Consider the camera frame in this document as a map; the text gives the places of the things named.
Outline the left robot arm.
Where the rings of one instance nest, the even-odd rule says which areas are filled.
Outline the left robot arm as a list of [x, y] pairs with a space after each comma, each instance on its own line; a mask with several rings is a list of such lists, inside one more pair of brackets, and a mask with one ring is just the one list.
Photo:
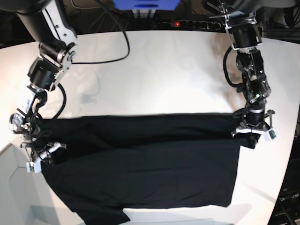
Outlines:
[[[272, 122], [265, 121], [266, 118], [271, 119], [275, 112], [265, 110], [271, 89], [261, 52], [257, 48], [262, 43], [256, 21], [256, 11], [260, 5], [249, 0], [220, 0], [217, 4], [219, 13], [213, 18], [222, 20], [231, 42], [223, 58], [225, 78], [246, 100], [245, 106], [233, 113], [240, 123], [231, 135], [248, 134], [253, 142], [263, 136], [266, 141], [271, 141], [277, 137], [277, 131]], [[226, 63], [231, 51], [237, 53], [236, 66], [241, 72], [241, 83], [233, 83], [229, 78]]]

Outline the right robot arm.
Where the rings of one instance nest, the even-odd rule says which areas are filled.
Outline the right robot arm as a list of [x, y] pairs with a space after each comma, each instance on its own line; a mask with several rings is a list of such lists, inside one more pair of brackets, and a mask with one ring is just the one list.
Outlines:
[[45, 105], [47, 93], [59, 88], [63, 95], [61, 109], [66, 105], [66, 93], [60, 81], [73, 62], [77, 36], [67, 23], [63, 4], [57, 0], [18, 0], [14, 6], [28, 32], [39, 43], [39, 53], [28, 72], [30, 84], [25, 88], [10, 123], [13, 132], [24, 140], [21, 146], [31, 150], [26, 164], [28, 170], [38, 173], [41, 162], [52, 163], [52, 153], [65, 147], [65, 144], [50, 142], [36, 148], [34, 142], [48, 134], [37, 124], [41, 119], [38, 111]]

